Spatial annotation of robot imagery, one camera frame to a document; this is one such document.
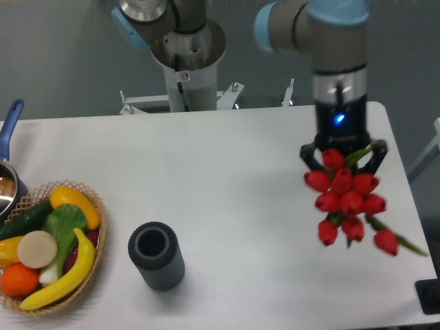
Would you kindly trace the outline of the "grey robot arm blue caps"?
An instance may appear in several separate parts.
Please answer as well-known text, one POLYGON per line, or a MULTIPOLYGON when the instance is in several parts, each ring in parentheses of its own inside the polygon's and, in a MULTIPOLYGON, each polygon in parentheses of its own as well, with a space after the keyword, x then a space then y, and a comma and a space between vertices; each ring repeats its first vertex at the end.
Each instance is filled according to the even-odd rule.
MULTIPOLYGON (((215 110, 217 65, 226 36, 206 14, 205 1, 120 1, 111 13, 124 39, 149 48, 162 66, 170 110, 215 110)), ((312 170, 321 165, 315 151, 336 149, 348 166, 375 173, 386 153, 383 140, 366 128, 367 1, 277 1, 261 8, 254 38, 268 52, 311 56, 317 133, 300 156, 312 170), (362 150, 372 156, 361 168, 362 150)))

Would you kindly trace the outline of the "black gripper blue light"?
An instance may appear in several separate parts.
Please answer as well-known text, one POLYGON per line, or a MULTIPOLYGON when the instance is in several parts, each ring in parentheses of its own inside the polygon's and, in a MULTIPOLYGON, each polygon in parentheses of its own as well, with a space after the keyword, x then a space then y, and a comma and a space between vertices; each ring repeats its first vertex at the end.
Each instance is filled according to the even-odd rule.
POLYGON ((316 147, 320 151, 358 151, 369 144, 372 156, 358 173, 376 173, 388 152, 385 140, 371 140, 366 129, 366 95, 343 104, 316 102, 317 134, 314 142, 302 145, 300 158, 311 171, 325 171, 315 158, 316 147))

